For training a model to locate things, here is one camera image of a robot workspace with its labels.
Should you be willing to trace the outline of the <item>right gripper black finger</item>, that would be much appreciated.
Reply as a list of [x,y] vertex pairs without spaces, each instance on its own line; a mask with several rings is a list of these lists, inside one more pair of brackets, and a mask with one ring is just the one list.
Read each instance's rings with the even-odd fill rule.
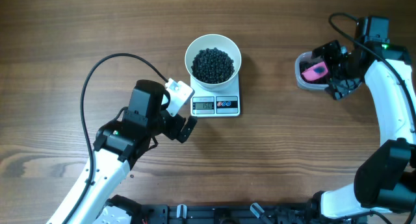
[[330,41],[312,50],[311,59],[320,58],[328,67],[341,61],[341,46],[337,40]]
[[362,84],[361,79],[333,79],[328,80],[328,87],[325,88],[325,91],[331,95],[334,100],[340,100],[358,89]]

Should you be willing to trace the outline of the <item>pink scoop blue handle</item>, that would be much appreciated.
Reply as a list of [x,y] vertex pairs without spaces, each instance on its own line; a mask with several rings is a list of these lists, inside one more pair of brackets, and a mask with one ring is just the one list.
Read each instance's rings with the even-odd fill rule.
[[324,78],[329,73],[329,70],[325,62],[319,62],[307,69],[305,69],[301,76],[307,82],[315,82],[321,78]]

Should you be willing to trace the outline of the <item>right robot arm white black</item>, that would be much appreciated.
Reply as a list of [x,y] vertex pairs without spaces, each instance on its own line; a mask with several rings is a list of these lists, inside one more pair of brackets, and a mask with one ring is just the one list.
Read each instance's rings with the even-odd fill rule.
[[329,70],[328,91],[341,99],[362,84],[371,93],[380,130],[379,148],[356,171],[352,184],[319,192],[316,217],[340,222],[385,212],[415,217],[415,92],[408,50],[389,41],[389,20],[344,15],[356,24],[350,36],[328,18],[332,28],[354,44],[348,52],[332,41],[312,52]]

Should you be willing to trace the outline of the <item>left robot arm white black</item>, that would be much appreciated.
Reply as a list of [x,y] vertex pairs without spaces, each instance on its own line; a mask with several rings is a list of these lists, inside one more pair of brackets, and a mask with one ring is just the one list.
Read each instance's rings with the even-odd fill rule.
[[136,161],[157,147],[157,135],[187,141],[197,119],[178,112],[193,94],[182,81],[137,81],[128,106],[98,130],[91,158],[48,222],[93,223]]

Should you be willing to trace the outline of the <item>white digital kitchen scale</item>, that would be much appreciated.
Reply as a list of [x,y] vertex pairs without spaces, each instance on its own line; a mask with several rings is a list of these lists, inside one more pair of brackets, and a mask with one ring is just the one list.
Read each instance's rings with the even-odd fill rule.
[[223,88],[210,90],[201,86],[193,77],[190,87],[194,95],[190,99],[192,116],[198,118],[237,117],[241,113],[239,76],[230,80]]

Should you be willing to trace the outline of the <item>black beans in bowl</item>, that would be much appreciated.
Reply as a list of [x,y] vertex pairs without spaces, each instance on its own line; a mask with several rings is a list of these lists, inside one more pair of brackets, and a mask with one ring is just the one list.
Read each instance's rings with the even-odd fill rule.
[[192,61],[191,71],[199,81],[220,84],[231,78],[235,68],[229,55],[215,47],[200,50]]

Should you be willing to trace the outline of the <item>white bowl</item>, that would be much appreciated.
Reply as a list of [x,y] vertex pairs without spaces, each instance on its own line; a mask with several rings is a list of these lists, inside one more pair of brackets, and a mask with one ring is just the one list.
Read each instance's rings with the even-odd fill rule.
[[[204,49],[214,49],[217,48],[223,52],[226,52],[229,57],[233,60],[233,65],[235,68],[234,73],[232,74],[231,78],[223,83],[220,84],[207,84],[202,81],[197,80],[193,75],[191,71],[191,65],[192,61],[194,60],[194,57],[199,53],[200,50]],[[236,75],[239,75],[239,71],[242,64],[242,55],[240,52],[240,49],[238,48],[237,44],[229,39],[226,36],[222,36],[220,34],[206,34],[203,36],[200,36],[199,38],[195,39],[187,48],[185,52],[185,67],[190,74],[190,77],[196,79],[198,83],[210,90],[213,90],[214,88],[223,88],[225,85],[230,83],[230,80],[235,78]]]

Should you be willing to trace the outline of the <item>clear plastic container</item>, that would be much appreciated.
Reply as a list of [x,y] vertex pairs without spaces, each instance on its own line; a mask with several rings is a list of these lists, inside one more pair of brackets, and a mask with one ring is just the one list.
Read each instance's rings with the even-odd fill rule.
[[301,89],[309,90],[309,91],[324,91],[326,88],[329,87],[327,84],[308,83],[305,80],[303,80],[301,76],[301,71],[300,71],[301,62],[320,62],[321,61],[318,58],[311,58],[311,56],[312,56],[311,51],[302,53],[301,55],[298,56],[298,58],[296,59],[294,63],[294,71],[295,71],[297,86]]

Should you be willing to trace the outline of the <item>black mounting rail base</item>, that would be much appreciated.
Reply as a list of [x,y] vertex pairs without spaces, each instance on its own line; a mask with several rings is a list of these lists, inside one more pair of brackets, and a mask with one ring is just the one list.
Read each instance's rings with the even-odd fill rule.
[[107,199],[95,223],[221,224],[334,223],[320,217],[314,203],[253,203],[243,206],[141,205],[121,195]]

